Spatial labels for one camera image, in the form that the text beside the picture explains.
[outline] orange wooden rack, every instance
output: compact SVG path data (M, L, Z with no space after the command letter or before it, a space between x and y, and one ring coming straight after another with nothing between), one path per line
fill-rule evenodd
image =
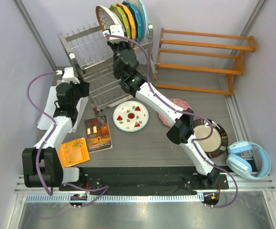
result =
M213 44L213 43L203 43L203 42L167 40L167 39L164 39L164 33L246 40L246 44L245 44L245 46L240 46L240 45L225 45L225 44ZM216 54L216 53L191 52L191 51L182 51L182 50L173 50L173 49L163 49L161 47L162 44L175 44L175 45L187 45L187 46L207 47L207 48L216 48L216 49L229 49L229 50L239 51L239 53L238 53L238 55L223 55L223 54ZM159 44L159 51L158 51L158 58L157 58L157 69L156 69L156 75L155 75L156 87L166 88L166 89L184 90L184 91L208 92L208 93L232 95L232 94L234 94L234 84L233 84L234 76L235 75L243 75L245 73L245 67L244 67L244 62L243 62L245 53L246 52L255 52L255 51L256 51L256 42L255 42L254 36L241 37L241 36L221 35L221 34L212 34L212 33L165 30L164 28L161 28L161 37L160 37L160 44ZM233 59L233 64L230 69L216 69L216 68L204 68L204 67L160 63L160 55L163 52ZM204 72L204 73L225 74L227 77L228 85L229 85L229 91L159 84L158 83L158 71L160 68Z

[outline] decorative plate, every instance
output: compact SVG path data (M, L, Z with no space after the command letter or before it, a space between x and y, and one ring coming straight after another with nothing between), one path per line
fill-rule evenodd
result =
M189 106L189 104L181 99L170 99L170 101L174 104L176 104L177 106L181 107L182 109L186 110L187 108L190 108L192 110L192 108ZM171 127L170 125L168 125L167 121L162 117L162 115L159 115L159 118L161 119L161 121L163 122L164 125Z
M112 12L114 12L115 15L117 15L117 17L120 19L120 21L122 22L122 24L123 24L123 26L124 26L124 28L125 28L127 37L130 38L129 22L128 22L128 19L127 19L127 17L126 17L125 12L122 10L121 7L118 7L118 6L116 6L116 5L111 5L109 9L110 9Z
M111 25L122 24L120 19L111 10L104 6L96 6L95 13L103 31L109 29Z
M112 115L113 122L120 130L136 132L145 127L148 122L146 107L136 101L127 101L118 105Z
M145 5L142 0L127 0L129 3L134 4L142 18L142 23L143 23L143 33L141 36L141 41L148 35L148 16L147 16L147 11L145 8Z
M228 147L228 136L225 130L215 121L208 119L213 126L213 134L204 141L198 141L201 148L208 157L217 157L223 154ZM193 122L193 129L196 138L207 137L210 134L209 124L203 119L196 119Z
M141 18L141 15L138 11L138 8L130 3L130 2L122 2L122 4L124 4L125 6L128 7L128 9L130 10L130 12L132 13L133 15L133 18L134 18L134 23L136 25L136 38L137 38L137 41L140 42L141 41L141 38L142 38L142 35L143 35L143 25L142 25L142 18Z
M136 39L136 25L134 23L134 18L133 18L132 13L128 9L128 7L123 4L117 3L117 6L120 7L125 12L128 22L129 22L129 26L130 26L130 32L131 32L130 38L132 40L135 40Z

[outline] white plate with red pattern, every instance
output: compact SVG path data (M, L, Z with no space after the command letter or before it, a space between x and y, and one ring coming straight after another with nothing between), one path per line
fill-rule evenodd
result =
M113 122L120 130L137 132L143 129L148 122L148 110L136 101L127 101L118 105L112 115Z

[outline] book cover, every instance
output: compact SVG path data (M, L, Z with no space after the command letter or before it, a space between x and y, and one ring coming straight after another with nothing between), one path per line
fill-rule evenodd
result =
M85 120L88 152L112 148L107 116Z
M62 144L58 151L58 157L62 167L71 167L89 161L85 138L82 137Z

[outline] orange booklet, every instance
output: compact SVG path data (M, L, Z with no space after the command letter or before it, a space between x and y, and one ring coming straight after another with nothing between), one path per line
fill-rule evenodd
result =
M71 167L89 161L89 153L84 137L64 143L58 151L62 167Z

